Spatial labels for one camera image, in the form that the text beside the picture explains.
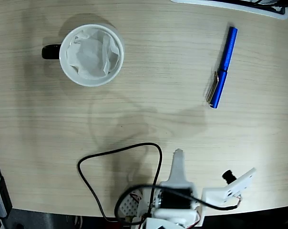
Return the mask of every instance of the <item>black mug handle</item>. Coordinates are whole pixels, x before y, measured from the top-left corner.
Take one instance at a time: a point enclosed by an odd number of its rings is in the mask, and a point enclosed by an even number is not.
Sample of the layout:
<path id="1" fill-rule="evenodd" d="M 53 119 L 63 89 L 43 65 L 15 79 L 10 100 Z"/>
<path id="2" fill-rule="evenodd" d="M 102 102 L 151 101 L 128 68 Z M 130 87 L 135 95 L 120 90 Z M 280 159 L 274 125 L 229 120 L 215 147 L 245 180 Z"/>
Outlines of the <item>black mug handle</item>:
<path id="1" fill-rule="evenodd" d="M 50 44 L 42 48 L 41 56 L 46 60 L 58 60 L 60 44 Z"/>

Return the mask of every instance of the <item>floor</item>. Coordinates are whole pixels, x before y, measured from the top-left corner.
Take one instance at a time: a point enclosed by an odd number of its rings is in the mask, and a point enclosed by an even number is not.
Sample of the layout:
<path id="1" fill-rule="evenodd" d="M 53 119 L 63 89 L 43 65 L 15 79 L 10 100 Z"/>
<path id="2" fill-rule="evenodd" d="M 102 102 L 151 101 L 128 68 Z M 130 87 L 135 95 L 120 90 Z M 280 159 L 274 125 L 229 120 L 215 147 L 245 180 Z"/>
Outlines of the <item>floor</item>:
<path id="1" fill-rule="evenodd" d="M 13 209 L 3 224 L 5 229 L 80 229 L 80 217 L 77 221 L 75 226 L 75 216 Z M 288 207 L 244 214 L 210 216 L 206 217 L 201 228 L 288 229 Z M 122 227 L 119 224 L 109 224 L 103 218 L 82 217 L 82 229 L 122 229 Z"/>

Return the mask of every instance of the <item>pen clip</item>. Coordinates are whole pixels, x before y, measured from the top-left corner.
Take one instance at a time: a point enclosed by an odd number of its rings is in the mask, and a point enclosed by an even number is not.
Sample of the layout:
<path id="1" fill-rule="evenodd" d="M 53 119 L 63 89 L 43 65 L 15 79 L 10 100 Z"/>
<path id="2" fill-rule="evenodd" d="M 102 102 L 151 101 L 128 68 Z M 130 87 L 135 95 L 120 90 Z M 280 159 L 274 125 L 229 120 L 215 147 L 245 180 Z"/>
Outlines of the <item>pen clip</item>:
<path id="1" fill-rule="evenodd" d="M 219 78 L 218 78 L 218 74 L 217 72 L 214 73 L 214 82 L 212 84 L 212 88 L 210 90 L 210 93 L 209 93 L 209 96 L 207 98 L 207 102 L 211 105 L 211 100 L 213 98 L 213 95 L 215 93 L 215 90 L 217 88 L 217 85 L 218 85 L 218 82 L 219 82 Z"/>

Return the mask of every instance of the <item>crumpled paper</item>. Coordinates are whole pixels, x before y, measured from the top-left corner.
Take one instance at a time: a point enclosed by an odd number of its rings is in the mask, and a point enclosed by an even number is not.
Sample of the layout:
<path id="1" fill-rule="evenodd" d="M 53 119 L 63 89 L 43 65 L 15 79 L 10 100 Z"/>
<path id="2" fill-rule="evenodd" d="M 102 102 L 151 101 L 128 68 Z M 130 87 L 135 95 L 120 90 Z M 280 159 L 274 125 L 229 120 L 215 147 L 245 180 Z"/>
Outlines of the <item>crumpled paper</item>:
<path id="1" fill-rule="evenodd" d="M 68 64 L 86 79 L 106 76 L 117 65 L 119 48 L 113 37 L 100 29 L 85 29 L 74 36 L 67 49 Z"/>

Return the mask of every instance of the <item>wood grain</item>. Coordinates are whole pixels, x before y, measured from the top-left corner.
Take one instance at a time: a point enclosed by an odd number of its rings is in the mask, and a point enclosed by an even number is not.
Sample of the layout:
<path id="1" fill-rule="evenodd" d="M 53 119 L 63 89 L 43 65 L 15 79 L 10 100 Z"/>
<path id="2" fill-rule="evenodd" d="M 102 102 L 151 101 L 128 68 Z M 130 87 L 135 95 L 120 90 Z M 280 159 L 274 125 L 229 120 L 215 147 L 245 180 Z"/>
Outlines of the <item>wood grain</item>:
<path id="1" fill-rule="evenodd" d="M 41 49 L 97 22 L 117 28 L 126 54 L 112 82 L 86 88 Z M 213 110 L 206 93 L 231 24 L 237 42 Z M 240 176 L 256 167 L 235 212 L 287 206 L 288 20 L 169 0 L 0 1 L 0 168 L 13 206 L 99 216 L 77 161 L 140 142 L 164 151 L 159 181 L 181 148 L 199 194 L 224 186 L 227 169 Z M 128 185 L 152 181 L 157 160 L 141 148 L 83 170 L 110 216 Z"/>

